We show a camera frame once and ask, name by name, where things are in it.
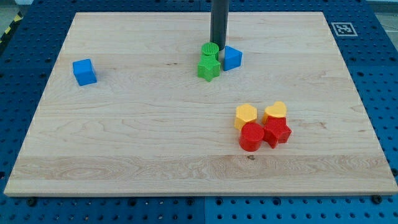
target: red block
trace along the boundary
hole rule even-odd
[[[278,143],[286,143],[291,133],[292,130],[286,125],[286,118],[270,116],[264,126],[263,140],[274,149]]]
[[[247,152],[254,152],[261,146],[264,130],[260,124],[247,123],[243,126],[239,144]]]

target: yellow cube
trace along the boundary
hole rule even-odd
[[[247,123],[256,122],[257,108],[244,104],[236,108],[235,128],[242,130],[243,126]]]

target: yellow black tape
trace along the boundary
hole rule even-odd
[[[2,55],[2,53],[6,49],[9,41],[11,40],[11,37],[14,35],[23,18],[24,17],[22,16],[21,12],[18,12],[12,20],[11,24],[4,31],[3,35],[0,38],[0,55]]]

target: metal pole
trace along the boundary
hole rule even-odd
[[[210,42],[216,43],[220,50],[223,50],[225,47],[228,11],[229,0],[212,0]]]

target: red cylinder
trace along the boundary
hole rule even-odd
[[[239,144],[247,152],[254,152],[261,146],[264,130],[260,124],[247,123],[243,126]]]

